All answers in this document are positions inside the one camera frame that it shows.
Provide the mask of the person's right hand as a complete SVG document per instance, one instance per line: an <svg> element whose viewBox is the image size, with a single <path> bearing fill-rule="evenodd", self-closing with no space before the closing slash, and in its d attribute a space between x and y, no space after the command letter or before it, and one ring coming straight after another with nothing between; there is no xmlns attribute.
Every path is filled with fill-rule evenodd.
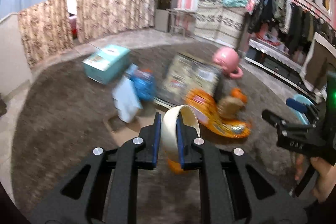
<svg viewBox="0 0 336 224"><path fill-rule="evenodd" d="M320 157L311 157L310 163L317 171L315 184L309 186L299 196L300 200L325 203L335 207L335 165L331 165Z"/></svg>

